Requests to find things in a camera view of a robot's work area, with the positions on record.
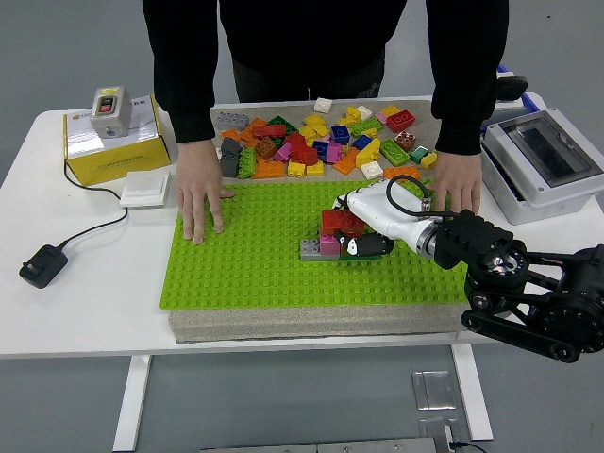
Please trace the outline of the person's left hand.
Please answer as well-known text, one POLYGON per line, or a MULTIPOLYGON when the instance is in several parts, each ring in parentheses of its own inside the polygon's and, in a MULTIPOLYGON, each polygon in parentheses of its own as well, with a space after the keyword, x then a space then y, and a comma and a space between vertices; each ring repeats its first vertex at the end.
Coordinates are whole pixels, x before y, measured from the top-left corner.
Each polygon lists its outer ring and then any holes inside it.
POLYGON ((482 168, 480 155, 464 156, 439 152, 434 167, 434 208, 445 209, 449 197, 454 212, 470 210, 478 214, 481 201, 482 168))

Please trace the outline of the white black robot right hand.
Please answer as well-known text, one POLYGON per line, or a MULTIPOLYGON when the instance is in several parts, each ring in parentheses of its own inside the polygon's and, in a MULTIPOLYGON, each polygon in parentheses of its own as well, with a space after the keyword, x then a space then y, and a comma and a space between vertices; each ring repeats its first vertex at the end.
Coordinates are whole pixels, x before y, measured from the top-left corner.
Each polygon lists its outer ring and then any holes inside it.
POLYGON ((376 233, 403 241, 413 252, 432 259, 439 219, 428 214, 424 202, 397 182, 383 180, 339 195, 332 208, 348 208, 376 233))

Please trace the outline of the person's right hand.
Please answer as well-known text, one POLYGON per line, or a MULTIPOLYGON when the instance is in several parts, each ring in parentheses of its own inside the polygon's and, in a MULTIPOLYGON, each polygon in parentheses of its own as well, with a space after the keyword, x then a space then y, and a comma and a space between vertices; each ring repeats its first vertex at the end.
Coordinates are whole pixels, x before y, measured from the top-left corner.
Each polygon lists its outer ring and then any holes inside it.
POLYGON ((206 206, 217 233, 224 230, 221 200, 234 195, 223 184, 216 147, 211 140, 180 143, 176 169, 177 206, 183 237, 201 244, 205 237, 206 206))

